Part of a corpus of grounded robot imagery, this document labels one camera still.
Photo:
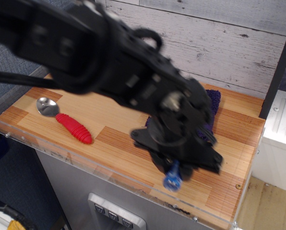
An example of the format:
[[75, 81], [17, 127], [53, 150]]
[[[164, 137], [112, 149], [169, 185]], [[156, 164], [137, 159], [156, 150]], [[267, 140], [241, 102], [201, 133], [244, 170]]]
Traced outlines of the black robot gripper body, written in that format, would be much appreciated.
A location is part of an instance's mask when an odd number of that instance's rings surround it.
[[[223, 157], [213, 148], [216, 138], [204, 127], [212, 117], [211, 100], [198, 81], [190, 80], [189, 84], [191, 92], [167, 94], [158, 114], [151, 116], [144, 129], [133, 130], [131, 138], [138, 148], [179, 161], [179, 170], [188, 164], [219, 173]], [[198, 130], [211, 142], [199, 137]]]

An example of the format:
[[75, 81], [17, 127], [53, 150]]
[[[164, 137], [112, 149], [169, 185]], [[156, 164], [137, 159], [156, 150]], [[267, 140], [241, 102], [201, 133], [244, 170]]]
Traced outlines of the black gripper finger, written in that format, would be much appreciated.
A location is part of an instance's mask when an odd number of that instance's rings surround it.
[[167, 173], [171, 169], [173, 162], [166, 157], [154, 152], [150, 152], [150, 156], [153, 164], [161, 173]]
[[182, 180], [189, 181], [197, 169], [199, 169], [199, 167], [196, 165], [182, 164], [180, 166], [180, 176]]

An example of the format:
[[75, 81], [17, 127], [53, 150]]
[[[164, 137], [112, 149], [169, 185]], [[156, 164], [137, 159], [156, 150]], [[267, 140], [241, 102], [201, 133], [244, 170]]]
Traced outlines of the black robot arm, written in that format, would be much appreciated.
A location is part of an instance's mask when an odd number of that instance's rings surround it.
[[147, 128], [132, 131], [131, 138], [160, 170], [177, 160], [184, 180], [197, 168], [219, 173], [223, 158], [206, 128], [214, 117], [210, 97], [161, 55], [158, 33], [131, 29], [89, 0], [69, 11], [41, 0], [0, 0], [0, 44], [52, 76], [0, 72], [0, 82], [110, 97], [150, 116]]

